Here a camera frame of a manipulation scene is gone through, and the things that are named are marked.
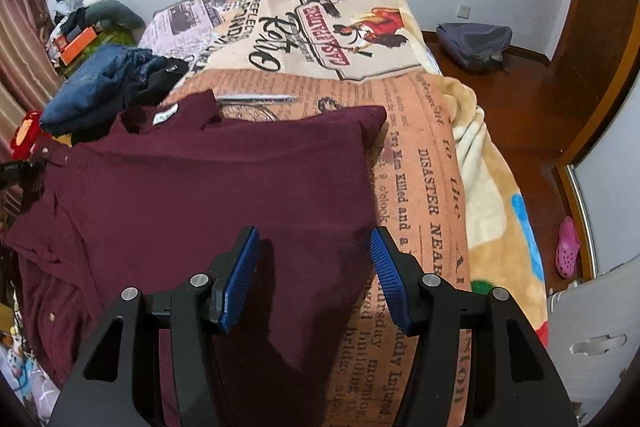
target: metal screw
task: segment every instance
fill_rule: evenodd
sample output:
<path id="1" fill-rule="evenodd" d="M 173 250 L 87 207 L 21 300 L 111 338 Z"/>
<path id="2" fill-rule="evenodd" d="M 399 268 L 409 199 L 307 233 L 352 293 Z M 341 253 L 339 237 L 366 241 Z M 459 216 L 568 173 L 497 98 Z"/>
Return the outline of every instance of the metal screw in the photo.
<path id="1" fill-rule="evenodd" d="M 191 283 L 191 286 L 204 286 L 206 285 L 207 281 L 209 280 L 209 277 L 207 277 L 206 275 L 204 275 L 204 273 L 198 273 L 196 275 L 194 275 L 193 277 L 191 277 L 191 280 L 189 281 Z"/>
<path id="2" fill-rule="evenodd" d="M 130 301 L 135 299 L 138 296 L 138 290 L 132 287 L 125 288 L 120 294 L 120 296 L 122 297 L 123 300 Z"/>
<path id="3" fill-rule="evenodd" d="M 498 301 L 506 301 L 509 298 L 509 292 L 500 286 L 496 286 L 491 293 L 494 294 L 494 297 L 498 299 Z"/>
<path id="4" fill-rule="evenodd" d="M 427 286 L 436 287 L 440 286 L 442 279 L 434 273 L 426 273 L 422 277 L 422 282 Z"/>

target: gray backpack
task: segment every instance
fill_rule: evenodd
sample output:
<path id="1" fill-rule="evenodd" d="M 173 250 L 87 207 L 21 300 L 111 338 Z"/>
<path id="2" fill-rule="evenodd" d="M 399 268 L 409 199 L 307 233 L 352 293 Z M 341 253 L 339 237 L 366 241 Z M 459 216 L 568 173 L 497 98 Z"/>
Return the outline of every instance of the gray backpack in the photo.
<path id="1" fill-rule="evenodd" d="M 444 51 L 463 69 L 487 71 L 502 61 L 511 42 L 508 26 L 476 23 L 446 23 L 436 28 Z"/>

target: shirt collar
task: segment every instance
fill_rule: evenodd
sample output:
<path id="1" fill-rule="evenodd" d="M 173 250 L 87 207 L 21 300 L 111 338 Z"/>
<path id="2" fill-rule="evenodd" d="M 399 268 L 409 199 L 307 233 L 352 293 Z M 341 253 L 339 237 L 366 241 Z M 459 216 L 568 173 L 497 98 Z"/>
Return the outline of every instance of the shirt collar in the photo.
<path id="1" fill-rule="evenodd" d="M 201 130 L 221 118 L 212 90 L 190 94 L 163 107 L 133 106 L 121 112 L 110 134 L 146 134 L 156 130 Z"/>

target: shirt label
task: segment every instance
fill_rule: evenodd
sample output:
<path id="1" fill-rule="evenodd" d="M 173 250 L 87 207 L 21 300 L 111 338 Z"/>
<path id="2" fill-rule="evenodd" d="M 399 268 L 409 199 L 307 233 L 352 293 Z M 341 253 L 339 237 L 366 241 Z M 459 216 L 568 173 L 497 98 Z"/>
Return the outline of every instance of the shirt label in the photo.
<path id="1" fill-rule="evenodd" d="M 166 122 L 169 120 L 174 114 L 178 112 L 178 104 L 174 103 L 169 109 L 162 112 L 157 112 L 154 116 L 153 125 L 158 125 L 159 123 Z"/>

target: bed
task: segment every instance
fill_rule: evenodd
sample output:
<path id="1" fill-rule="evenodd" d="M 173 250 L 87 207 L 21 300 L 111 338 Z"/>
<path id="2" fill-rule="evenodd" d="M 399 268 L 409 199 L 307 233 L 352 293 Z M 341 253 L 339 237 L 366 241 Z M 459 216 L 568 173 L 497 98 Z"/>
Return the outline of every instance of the bed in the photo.
<path id="1" fill-rule="evenodd" d="M 542 261 L 522 195 L 473 90 L 442 76 L 405 0 L 184 0 L 157 12 L 139 45 L 190 63 L 164 105 L 207 89 L 226 117 L 245 120 L 383 105 L 388 124 L 370 158 L 380 224 L 458 288 L 507 288 L 546 343 Z M 381 295 L 373 279 L 354 309 L 327 427 L 386 426 L 398 410 L 415 343 L 398 336 Z M 462 331 L 452 425 L 462 423 L 469 350 Z"/>

